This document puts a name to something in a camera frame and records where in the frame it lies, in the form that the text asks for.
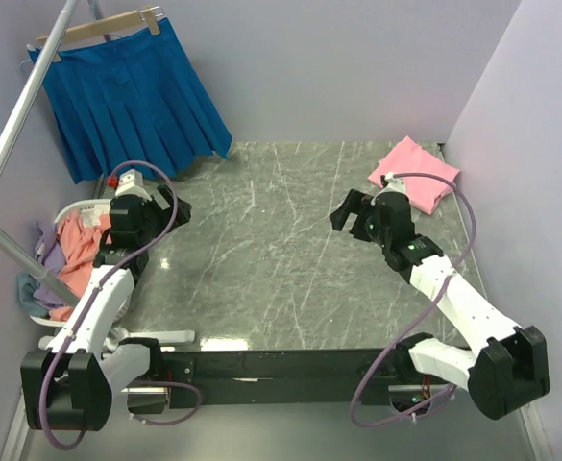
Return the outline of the salmon orange t shirt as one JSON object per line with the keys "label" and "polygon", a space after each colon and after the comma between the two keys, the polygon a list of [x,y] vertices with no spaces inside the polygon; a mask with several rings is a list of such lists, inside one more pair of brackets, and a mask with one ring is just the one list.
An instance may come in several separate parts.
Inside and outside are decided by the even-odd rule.
{"label": "salmon orange t shirt", "polygon": [[109,227],[109,216],[102,219],[100,226],[85,226],[78,210],[71,211],[59,223],[58,237],[65,256],[59,280],[78,298],[85,294],[101,237]]}

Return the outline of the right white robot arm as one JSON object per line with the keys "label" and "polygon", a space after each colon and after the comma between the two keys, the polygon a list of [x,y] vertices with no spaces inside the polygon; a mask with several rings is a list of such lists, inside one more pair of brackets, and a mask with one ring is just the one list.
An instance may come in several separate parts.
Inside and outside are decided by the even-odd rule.
{"label": "right white robot arm", "polygon": [[352,189],[330,215],[342,231],[356,217],[353,238],[377,244],[388,267],[425,295],[460,332],[464,349],[407,331],[383,352],[395,352],[399,379],[415,383],[439,377],[467,391],[477,409],[498,420],[547,395],[550,371],[547,342],[536,327],[521,327],[493,307],[455,269],[430,238],[415,230],[408,197],[400,191],[371,196]]}

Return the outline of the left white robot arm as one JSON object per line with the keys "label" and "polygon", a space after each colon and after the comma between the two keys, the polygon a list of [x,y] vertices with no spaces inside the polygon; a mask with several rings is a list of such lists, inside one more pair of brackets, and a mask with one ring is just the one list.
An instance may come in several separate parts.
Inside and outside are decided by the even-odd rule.
{"label": "left white robot arm", "polygon": [[190,211],[166,184],[148,198],[130,193],[110,201],[110,225],[94,253],[85,293],[47,348],[28,352],[21,362],[30,428],[98,431],[113,398],[129,384],[152,386],[168,377],[156,338],[121,338],[108,358],[102,350],[149,261],[149,249],[188,223]]}

